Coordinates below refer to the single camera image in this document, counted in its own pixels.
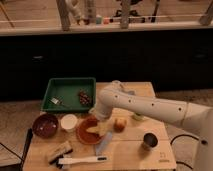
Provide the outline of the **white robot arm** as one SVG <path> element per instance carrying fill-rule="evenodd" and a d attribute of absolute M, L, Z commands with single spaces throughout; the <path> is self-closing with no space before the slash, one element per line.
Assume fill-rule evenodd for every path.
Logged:
<path fill-rule="evenodd" d="M 132 95 L 118 80 L 102 88 L 97 98 L 90 113 L 99 121 L 108 120 L 112 110 L 120 108 L 197 135 L 200 140 L 193 171 L 213 171 L 213 107 L 186 101 Z"/>

